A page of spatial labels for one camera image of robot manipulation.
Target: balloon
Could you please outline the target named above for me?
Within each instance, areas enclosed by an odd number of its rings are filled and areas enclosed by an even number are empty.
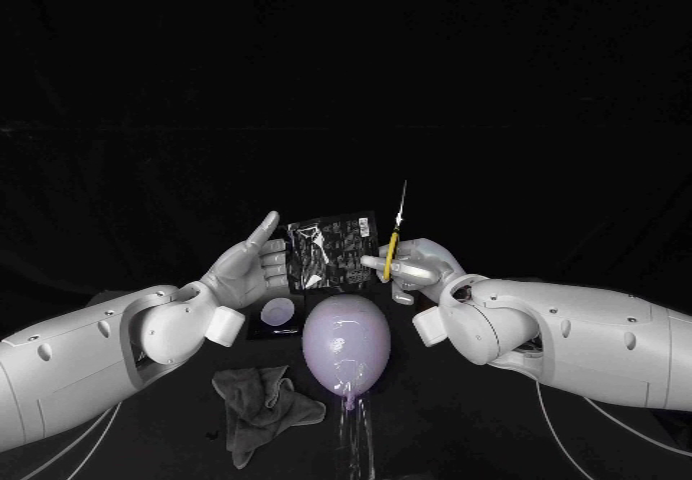
[[[318,303],[303,329],[303,355],[317,381],[346,397],[349,410],[385,370],[389,348],[389,326],[375,303],[346,294]]]

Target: purple balloon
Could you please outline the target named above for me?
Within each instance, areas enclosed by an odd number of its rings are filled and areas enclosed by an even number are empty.
[[[303,355],[324,388],[347,398],[350,410],[385,370],[389,325],[377,306],[357,295],[334,295],[310,312]]]

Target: cable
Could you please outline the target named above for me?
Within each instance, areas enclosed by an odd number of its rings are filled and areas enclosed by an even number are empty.
[[[555,441],[558,442],[559,448],[562,449],[562,453],[566,455],[566,458],[572,462],[572,465],[578,468],[579,472],[588,478],[588,480],[594,480],[591,475],[588,475],[588,473],[579,467],[578,463],[574,461],[574,458],[571,457],[569,453],[566,452],[566,449],[562,446],[562,442],[559,441],[558,434],[555,433],[555,429],[552,428],[550,419],[548,418],[548,412],[545,411],[543,397],[540,395],[540,384],[538,382],[536,382],[536,392],[538,392],[538,401],[540,402],[540,410],[543,411],[545,421],[548,422],[548,427],[550,427],[552,436],[555,437]]]
[[[83,467],[83,464],[86,463],[86,460],[88,460],[89,457],[91,457],[91,454],[93,453],[93,450],[96,450],[98,445],[101,444],[101,440],[104,439],[105,434],[108,433],[108,429],[111,428],[111,424],[112,424],[112,421],[115,420],[115,415],[118,414],[118,410],[119,410],[119,406],[121,406],[121,405],[122,405],[122,402],[118,403],[118,406],[115,407],[115,413],[112,414],[111,421],[108,422],[108,425],[106,425],[106,427],[105,427],[104,433],[101,434],[101,438],[98,439],[98,442],[96,442],[96,444],[93,445],[93,448],[91,449],[91,452],[89,452],[89,454],[86,455],[86,458],[83,459],[82,463],[81,463],[79,466],[76,467],[75,472],[73,472],[72,475],[68,477],[68,480],[72,480],[72,477],[78,474],[81,468]]]
[[[591,406],[605,415],[605,417],[610,418],[610,420],[617,423],[625,430],[628,430],[637,437],[643,438],[647,442],[653,443],[657,447],[664,448],[673,453],[679,453],[680,455],[685,455],[686,457],[692,457],[692,452],[687,452],[686,450],[680,450],[679,448],[667,446],[664,443],[660,443],[657,440],[653,440],[653,438],[649,438],[643,433],[638,433],[628,425],[625,425],[612,415],[610,415],[605,410],[591,401],[589,398],[582,397],[584,400],[591,404]]]
[[[108,413],[111,413],[111,410],[112,410],[112,407],[104,412],[104,414],[101,415],[101,417],[98,418],[98,420],[93,422],[93,425],[91,425],[89,429],[82,433],[81,437],[65,447],[65,450],[62,450],[62,452],[29,474],[26,475],[26,477],[21,477],[20,480],[29,480],[36,474],[39,474],[55,462],[56,460],[72,450],[72,448],[75,447],[75,445],[82,441],[83,437],[91,433],[91,431],[96,428],[98,424],[101,423],[101,421],[104,420],[105,416],[108,415]]]

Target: transparent tube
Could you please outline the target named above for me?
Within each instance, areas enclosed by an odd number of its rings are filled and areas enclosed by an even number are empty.
[[[353,406],[349,405],[347,397],[349,395],[340,397],[336,480],[375,480],[370,396],[365,392],[354,399]]]

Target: robot forearm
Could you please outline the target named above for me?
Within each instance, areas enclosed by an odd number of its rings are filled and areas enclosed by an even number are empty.
[[[414,325],[478,365],[607,403],[692,411],[692,317],[631,295],[465,275]],[[538,335],[542,347],[520,348]]]
[[[183,365],[204,337],[230,346],[242,322],[192,282],[147,288],[14,333],[0,342],[0,451],[93,418]]]

